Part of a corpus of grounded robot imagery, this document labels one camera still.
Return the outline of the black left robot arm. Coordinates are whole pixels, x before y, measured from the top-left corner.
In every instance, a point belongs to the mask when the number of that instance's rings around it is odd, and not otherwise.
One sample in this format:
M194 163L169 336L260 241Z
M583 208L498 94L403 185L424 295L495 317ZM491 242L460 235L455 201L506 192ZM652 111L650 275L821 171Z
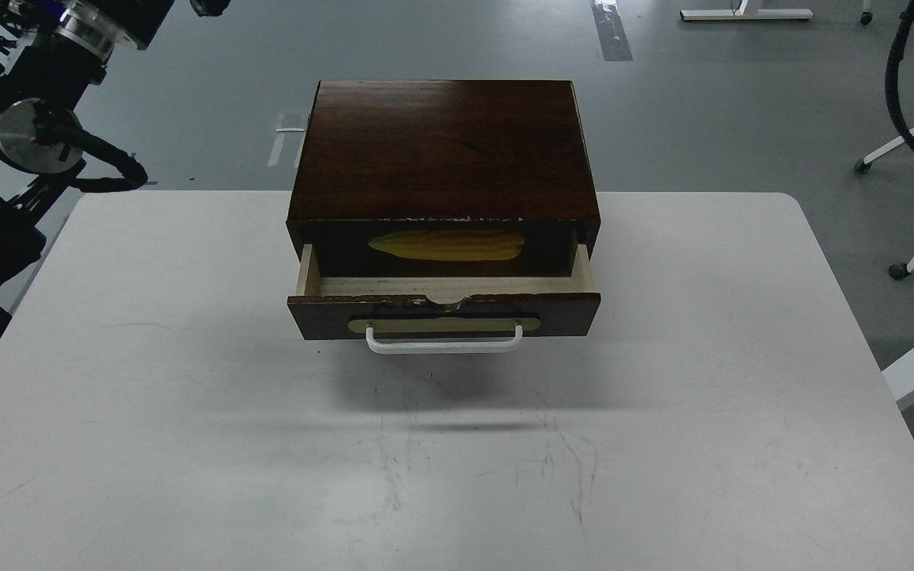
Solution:
M171 1L0 1L0 286L37 263L37 224L66 190L137 190L148 173L75 109L116 46L144 50ZM0 339L10 325L0 306Z

